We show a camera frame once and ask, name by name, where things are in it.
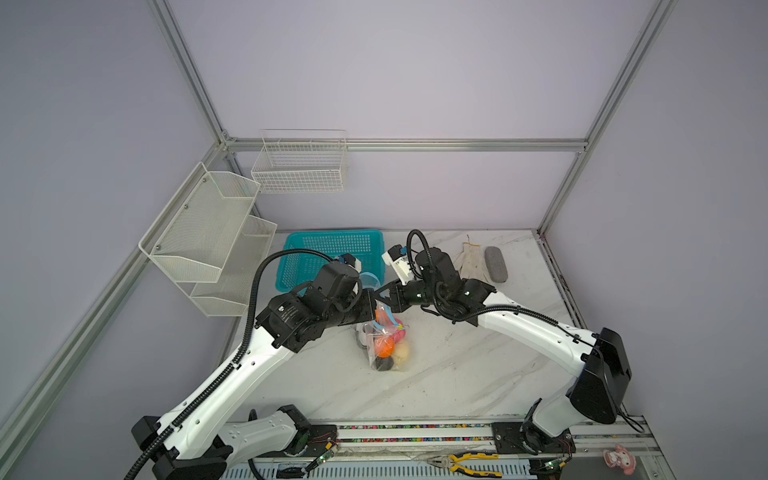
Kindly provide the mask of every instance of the plastic bag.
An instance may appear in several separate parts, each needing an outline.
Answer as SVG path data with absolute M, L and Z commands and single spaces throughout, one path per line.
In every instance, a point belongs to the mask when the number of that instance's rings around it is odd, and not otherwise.
M 356 327 L 358 345 L 367 350 L 372 369 L 403 371 L 411 354 L 406 327 L 387 305 L 377 301 L 376 306 L 376 319 Z

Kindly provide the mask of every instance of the white mesh wall shelf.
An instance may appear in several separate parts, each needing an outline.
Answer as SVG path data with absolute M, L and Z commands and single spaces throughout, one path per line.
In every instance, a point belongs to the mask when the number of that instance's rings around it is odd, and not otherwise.
M 170 223 L 158 225 L 161 214 L 139 248 L 206 315 L 243 315 L 277 225 L 250 215 L 258 182 L 202 164 L 190 175 L 199 180 L 168 204 L 176 209 Z
M 344 191 L 346 132 L 341 130 L 263 130 L 251 175 L 263 194 Z

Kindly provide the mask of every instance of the white table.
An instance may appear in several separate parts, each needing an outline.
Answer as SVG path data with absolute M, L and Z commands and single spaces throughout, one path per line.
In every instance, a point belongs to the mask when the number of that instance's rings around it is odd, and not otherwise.
M 467 241 L 495 245 L 504 255 L 509 280 L 499 291 L 524 306 L 573 324 L 530 230 L 425 231 L 431 247 L 456 259 Z M 384 232 L 386 248 L 405 244 L 407 232 Z M 278 233 L 270 252 L 283 249 Z M 421 249 L 417 239 L 414 248 Z M 262 278 L 257 312 L 279 292 L 275 260 Z M 386 281 L 395 274 L 387 269 Z M 468 323 L 452 325 L 412 307 L 396 315 L 408 328 L 411 357 L 405 372 L 377 372 L 354 340 L 350 326 L 327 329 L 272 373 L 233 417 L 259 417 L 296 405 L 310 420 L 488 418 L 524 415 L 539 397 L 563 386 L 568 374 L 521 343 Z M 236 336 L 242 336 L 244 322 Z

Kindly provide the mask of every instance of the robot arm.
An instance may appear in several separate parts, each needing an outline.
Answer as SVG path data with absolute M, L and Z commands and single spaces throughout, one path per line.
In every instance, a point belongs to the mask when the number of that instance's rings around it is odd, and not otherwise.
M 546 400 L 539 399 L 528 412 L 520 443 L 530 453 L 540 452 L 565 429 L 585 419 L 615 421 L 631 377 L 618 334 L 603 329 L 598 335 L 558 323 L 525 309 L 487 283 L 461 279 L 450 257 L 434 247 L 425 245 L 413 265 L 405 259 L 405 251 L 398 245 L 384 255 L 399 280 L 376 292 L 361 288 L 359 261 L 344 255 L 323 266 L 312 283 L 269 301 L 255 317 L 247 344 L 240 347 L 243 355 L 233 353 L 181 404 L 162 417 L 143 417 L 132 429 L 144 450 L 144 462 L 155 461 L 156 478 L 219 478 L 228 466 L 266 452 L 299 454 L 306 446 L 310 424 L 294 406 L 251 422 L 227 420 L 267 375 L 319 338 L 325 328 L 373 319 L 377 300 L 396 313 L 434 304 L 454 322 L 467 321 L 508 335 L 573 375 L 573 381 Z M 268 257 L 260 269 L 274 258 Z M 225 370 L 230 373 L 217 383 Z M 180 413 L 195 403 L 197 407 L 177 425 Z M 137 461 L 138 468 L 143 464 Z M 131 471 L 138 471 L 136 465 Z

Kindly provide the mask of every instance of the teal plastic basket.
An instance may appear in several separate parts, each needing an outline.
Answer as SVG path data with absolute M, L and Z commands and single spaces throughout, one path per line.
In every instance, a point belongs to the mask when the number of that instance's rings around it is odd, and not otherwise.
M 311 248 L 331 257 L 351 253 L 362 263 L 363 272 L 376 275 L 384 283 L 384 236 L 378 230 L 295 232 L 288 236 L 283 249 L 289 248 Z M 288 292 L 300 283 L 314 280 L 326 263 L 305 253 L 286 255 L 277 267 L 275 286 L 280 292 Z

